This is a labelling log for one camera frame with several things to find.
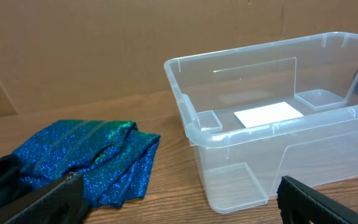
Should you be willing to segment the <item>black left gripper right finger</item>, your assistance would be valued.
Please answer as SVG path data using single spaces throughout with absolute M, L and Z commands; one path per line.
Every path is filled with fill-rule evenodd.
M 358 213 L 312 189 L 283 176 L 277 190 L 283 224 L 358 224 Z

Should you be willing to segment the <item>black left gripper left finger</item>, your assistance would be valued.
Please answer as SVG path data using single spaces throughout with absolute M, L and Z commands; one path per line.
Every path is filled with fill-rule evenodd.
M 83 219 L 83 176 L 69 173 L 0 208 L 0 224 L 71 224 Z

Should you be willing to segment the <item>black cloth bundle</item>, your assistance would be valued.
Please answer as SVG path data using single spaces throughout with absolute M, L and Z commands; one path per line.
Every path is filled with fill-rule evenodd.
M 22 162 L 15 154 L 0 158 L 0 208 L 31 191 L 31 186 L 20 180 Z

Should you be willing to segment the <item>blue green sequin fabric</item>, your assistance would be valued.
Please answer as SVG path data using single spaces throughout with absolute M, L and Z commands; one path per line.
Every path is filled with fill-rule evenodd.
M 61 119 L 12 153 L 22 162 L 21 181 L 34 190 L 73 172 L 93 208 L 120 208 L 145 197 L 159 142 L 134 121 Z

